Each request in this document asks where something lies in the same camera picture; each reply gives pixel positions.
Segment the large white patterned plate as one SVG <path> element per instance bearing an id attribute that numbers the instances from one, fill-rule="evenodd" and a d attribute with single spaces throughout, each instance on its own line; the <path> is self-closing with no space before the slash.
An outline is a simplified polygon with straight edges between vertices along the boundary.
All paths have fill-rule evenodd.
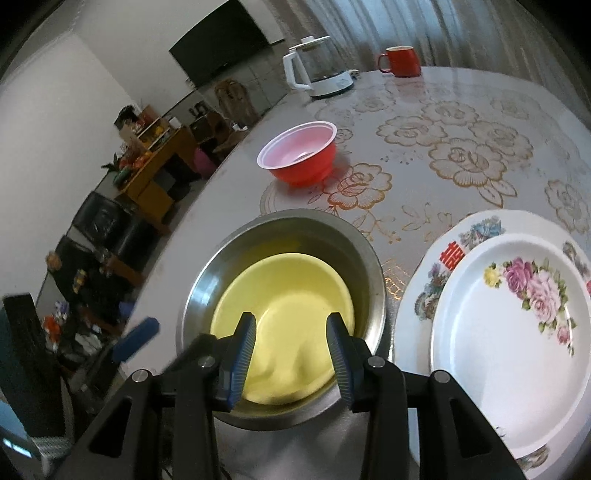
<path id="1" fill-rule="evenodd" d="M 584 283 L 590 283 L 590 248 L 582 247 L 562 227 L 536 214 L 520 210 L 487 210 L 468 216 L 442 234 L 427 251 L 402 297 L 394 325 L 394 362 L 404 371 L 426 375 L 430 371 L 430 339 L 435 309 L 451 272 L 440 262 L 452 243 L 468 253 L 482 242 L 503 233 L 540 236 L 559 247 L 574 263 Z M 590 393 L 583 397 L 564 433 L 519 460 L 530 479 L 565 479 L 590 447 Z"/>

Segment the yellow bowl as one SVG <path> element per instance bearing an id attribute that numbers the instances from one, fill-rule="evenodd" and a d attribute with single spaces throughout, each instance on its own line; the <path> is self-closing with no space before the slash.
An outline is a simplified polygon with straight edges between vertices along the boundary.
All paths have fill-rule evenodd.
<path id="1" fill-rule="evenodd" d="M 245 312 L 256 318 L 256 345 L 242 398 L 260 405 L 300 401 L 332 381 L 329 314 L 339 313 L 349 333 L 355 330 L 345 281 L 328 263 L 301 253 L 273 255 L 240 273 L 216 305 L 211 334 L 231 335 Z"/>

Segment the stainless steel bowl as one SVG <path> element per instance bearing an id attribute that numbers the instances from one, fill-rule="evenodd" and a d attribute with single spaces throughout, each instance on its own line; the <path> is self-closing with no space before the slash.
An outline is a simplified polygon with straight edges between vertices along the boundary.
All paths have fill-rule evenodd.
<path id="1" fill-rule="evenodd" d="M 253 220 L 219 244 L 194 281 L 176 327 L 176 352 L 211 330 L 222 293 L 247 267 L 276 254 L 308 254 L 335 269 L 349 289 L 355 311 L 353 336 L 376 353 L 384 334 L 387 299 L 379 258 L 363 234 L 346 220 L 318 210 L 284 210 Z M 280 430 L 303 424 L 339 400 L 334 374 L 318 393 L 279 406 L 240 400 L 231 413 L 216 414 L 246 430 Z"/>

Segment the white rose plate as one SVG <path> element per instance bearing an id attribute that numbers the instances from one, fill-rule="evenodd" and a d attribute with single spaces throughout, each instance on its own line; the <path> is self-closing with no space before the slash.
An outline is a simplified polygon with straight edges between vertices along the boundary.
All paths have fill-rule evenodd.
<path id="1" fill-rule="evenodd" d="M 590 377 L 590 297 L 575 266 L 533 235 L 477 246 L 438 301 L 430 365 L 456 379 L 515 457 L 547 444 Z"/>

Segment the wooden shelf cabinet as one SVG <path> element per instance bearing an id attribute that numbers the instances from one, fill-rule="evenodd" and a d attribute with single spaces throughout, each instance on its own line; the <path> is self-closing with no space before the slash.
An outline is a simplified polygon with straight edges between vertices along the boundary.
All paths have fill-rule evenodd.
<path id="1" fill-rule="evenodd" d="M 128 167 L 130 176 L 122 186 L 117 187 L 116 199 L 130 205 L 164 233 L 167 228 L 163 226 L 162 219 L 174 200 L 155 178 L 172 158 L 180 159 L 190 172 L 196 174 L 193 156 L 197 142 L 187 127 L 174 127 L 150 105 L 144 107 L 137 118 L 137 122 L 123 123 L 119 130 L 127 147 L 119 171 Z"/>

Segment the lace floral table mat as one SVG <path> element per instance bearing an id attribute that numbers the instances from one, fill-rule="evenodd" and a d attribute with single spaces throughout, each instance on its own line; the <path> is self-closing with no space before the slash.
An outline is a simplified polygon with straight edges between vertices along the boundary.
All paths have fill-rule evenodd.
<path id="1" fill-rule="evenodd" d="M 270 183 L 259 208 L 351 222 L 377 249 L 395 298 L 429 247 L 480 211 L 530 211 L 590 244 L 590 132 L 542 87 L 377 80 L 312 114 L 338 128 L 335 172 L 307 189 Z"/>

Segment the red plastic bowl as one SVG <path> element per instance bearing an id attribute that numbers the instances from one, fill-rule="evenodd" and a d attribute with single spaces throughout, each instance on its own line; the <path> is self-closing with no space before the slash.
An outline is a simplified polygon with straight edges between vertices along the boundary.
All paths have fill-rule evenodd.
<path id="1" fill-rule="evenodd" d="M 290 187 L 318 184 L 334 168 L 337 133 L 338 127 L 329 121 L 291 127 L 266 143 L 256 164 Z"/>

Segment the wooden chair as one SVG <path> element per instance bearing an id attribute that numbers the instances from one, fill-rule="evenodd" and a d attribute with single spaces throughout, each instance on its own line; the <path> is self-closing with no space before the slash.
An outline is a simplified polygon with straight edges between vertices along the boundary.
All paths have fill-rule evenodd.
<path id="1" fill-rule="evenodd" d="M 256 126 L 259 114 L 242 83 L 233 79 L 223 80 L 214 87 L 214 94 L 223 114 L 239 127 Z"/>

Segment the white electric kettle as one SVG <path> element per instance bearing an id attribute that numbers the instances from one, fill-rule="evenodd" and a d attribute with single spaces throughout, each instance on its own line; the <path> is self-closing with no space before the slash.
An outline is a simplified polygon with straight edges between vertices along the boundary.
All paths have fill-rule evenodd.
<path id="1" fill-rule="evenodd" d="M 353 77 L 331 36 L 308 36 L 291 46 L 283 56 L 284 76 L 291 89 L 303 91 L 313 99 L 344 93 L 353 88 Z"/>

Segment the red mug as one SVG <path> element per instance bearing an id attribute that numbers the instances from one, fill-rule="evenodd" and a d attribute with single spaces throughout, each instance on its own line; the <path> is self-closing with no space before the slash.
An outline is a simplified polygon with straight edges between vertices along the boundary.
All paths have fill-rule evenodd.
<path id="1" fill-rule="evenodd" d="M 422 75 L 418 54 L 412 46 L 388 47 L 377 59 L 382 73 L 392 73 L 398 78 L 414 78 Z"/>

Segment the black television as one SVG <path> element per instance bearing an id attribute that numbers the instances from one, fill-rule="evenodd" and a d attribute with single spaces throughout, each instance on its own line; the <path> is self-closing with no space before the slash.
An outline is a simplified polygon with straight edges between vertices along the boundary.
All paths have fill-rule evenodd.
<path id="1" fill-rule="evenodd" d="M 195 87 L 270 46 L 239 1 L 226 1 L 185 33 L 169 53 Z"/>

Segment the beige curtain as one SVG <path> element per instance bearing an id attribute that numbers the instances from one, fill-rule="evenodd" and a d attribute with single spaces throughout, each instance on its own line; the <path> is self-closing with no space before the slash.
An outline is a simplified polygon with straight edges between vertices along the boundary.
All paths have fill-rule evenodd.
<path id="1" fill-rule="evenodd" d="M 329 35 L 346 62 L 372 69 L 389 47 L 411 46 L 426 66 L 507 74 L 545 86 L 575 67 L 516 1 L 270 1 L 290 40 Z"/>

